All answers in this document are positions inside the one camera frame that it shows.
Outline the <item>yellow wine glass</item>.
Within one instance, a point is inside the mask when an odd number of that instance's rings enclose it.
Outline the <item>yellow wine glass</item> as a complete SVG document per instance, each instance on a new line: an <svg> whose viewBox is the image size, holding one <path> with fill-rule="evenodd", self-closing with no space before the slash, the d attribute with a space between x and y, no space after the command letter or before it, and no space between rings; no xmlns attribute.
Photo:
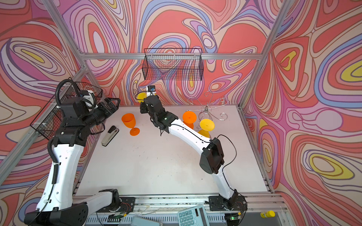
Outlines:
<svg viewBox="0 0 362 226"><path fill-rule="evenodd" d="M140 92L139 94L137 94L137 101L139 103L144 102L144 99L147 97L147 93L146 92Z"/></svg>
<svg viewBox="0 0 362 226"><path fill-rule="evenodd" d="M210 138L210 132L215 129L215 123L210 119L202 119L199 123L198 134L203 135L204 137Z"/></svg>

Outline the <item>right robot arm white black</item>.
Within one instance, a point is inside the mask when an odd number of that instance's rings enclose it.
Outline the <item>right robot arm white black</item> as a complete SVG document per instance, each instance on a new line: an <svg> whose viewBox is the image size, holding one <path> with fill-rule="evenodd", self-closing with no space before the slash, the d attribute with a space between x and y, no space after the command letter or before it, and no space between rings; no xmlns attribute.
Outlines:
<svg viewBox="0 0 362 226"><path fill-rule="evenodd" d="M224 174L224 153L220 140L203 136L192 130L175 114L166 111L158 96L137 96L140 102L140 113L148 114L153 125L160 130L178 137L191 146L200 155L199 165L201 169L212 175L219 189L221 203L216 207L233 210L238 199L238 191L231 186Z"/></svg>

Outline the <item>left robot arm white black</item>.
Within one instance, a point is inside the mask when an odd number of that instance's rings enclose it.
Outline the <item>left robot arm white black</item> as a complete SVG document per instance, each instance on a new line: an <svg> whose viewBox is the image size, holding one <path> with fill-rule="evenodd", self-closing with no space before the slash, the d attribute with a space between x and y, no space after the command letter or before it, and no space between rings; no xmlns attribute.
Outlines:
<svg viewBox="0 0 362 226"><path fill-rule="evenodd" d="M62 122L47 144L52 165L36 210L25 215L28 226L83 226L87 218L103 208L121 207L117 189L105 189L73 203L73 183L81 154L95 126L103 125L119 109L120 99L97 102L93 92L81 90L71 79L61 81L55 91Z"/></svg>

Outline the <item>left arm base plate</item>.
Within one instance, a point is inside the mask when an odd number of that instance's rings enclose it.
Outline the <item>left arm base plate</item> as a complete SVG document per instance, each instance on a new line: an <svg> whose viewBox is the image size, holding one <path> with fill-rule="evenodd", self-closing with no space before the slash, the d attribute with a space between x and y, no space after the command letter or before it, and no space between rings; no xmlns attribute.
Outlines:
<svg viewBox="0 0 362 226"><path fill-rule="evenodd" d="M111 204L109 206L103 207L97 211L97 213L130 213L133 212L135 207L135 197L132 196L122 196L120 197L120 203Z"/></svg>

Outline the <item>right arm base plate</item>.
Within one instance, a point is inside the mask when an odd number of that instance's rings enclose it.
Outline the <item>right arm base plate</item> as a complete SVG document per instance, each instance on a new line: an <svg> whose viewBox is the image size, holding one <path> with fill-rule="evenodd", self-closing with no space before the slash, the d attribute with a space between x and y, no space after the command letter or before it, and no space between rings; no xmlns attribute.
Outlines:
<svg viewBox="0 0 362 226"><path fill-rule="evenodd" d="M248 210L248 203L244 196L238 195L236 198L227 200L221 196L209 196L205 204L209 205L211 211L240 211Z"/></svg>

